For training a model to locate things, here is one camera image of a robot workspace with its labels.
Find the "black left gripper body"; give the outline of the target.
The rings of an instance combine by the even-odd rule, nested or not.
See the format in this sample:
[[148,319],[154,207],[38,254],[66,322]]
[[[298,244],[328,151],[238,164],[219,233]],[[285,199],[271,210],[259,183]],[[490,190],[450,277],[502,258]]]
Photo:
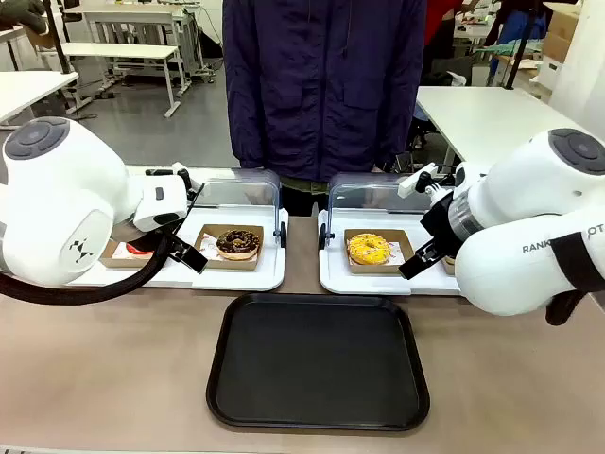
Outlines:
[[167,238],[170,238],[174,233],[173,226],[163,226],[155,229],[152,232],[145,233],[140,238],[136,239],[137,246],[159,246],[160,243]]

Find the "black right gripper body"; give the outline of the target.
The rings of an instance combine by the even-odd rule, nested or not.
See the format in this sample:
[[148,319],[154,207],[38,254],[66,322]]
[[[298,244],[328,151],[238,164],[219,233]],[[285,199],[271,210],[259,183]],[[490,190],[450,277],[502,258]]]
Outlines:
[[453,192],[450,191],[436,201],[424,214],[421,224],[431,236],[431,239],[421,248],[424,256],[456,256],[458,254],[462,241],[455,234],[448,217],[452,201]]

